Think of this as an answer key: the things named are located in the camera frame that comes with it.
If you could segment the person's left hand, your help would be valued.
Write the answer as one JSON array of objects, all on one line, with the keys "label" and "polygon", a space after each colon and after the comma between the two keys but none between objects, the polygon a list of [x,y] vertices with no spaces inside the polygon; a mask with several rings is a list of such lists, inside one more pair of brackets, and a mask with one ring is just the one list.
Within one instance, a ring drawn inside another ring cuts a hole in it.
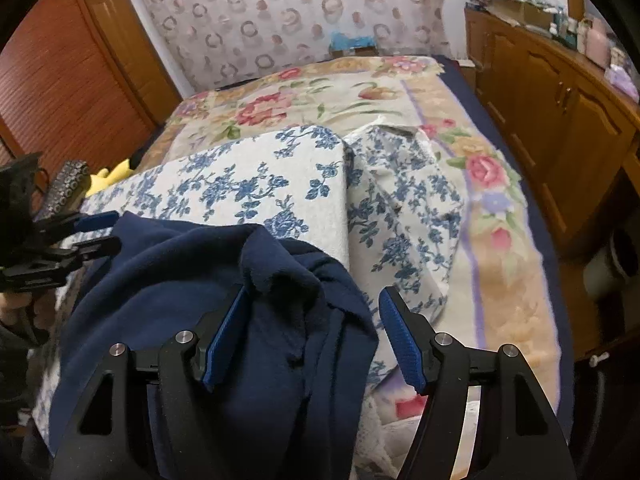
[{"label": "person's left hand", "polygon": [[2,292],[1,349],[27,350],[49,339],[55,320],[55,291]]}]

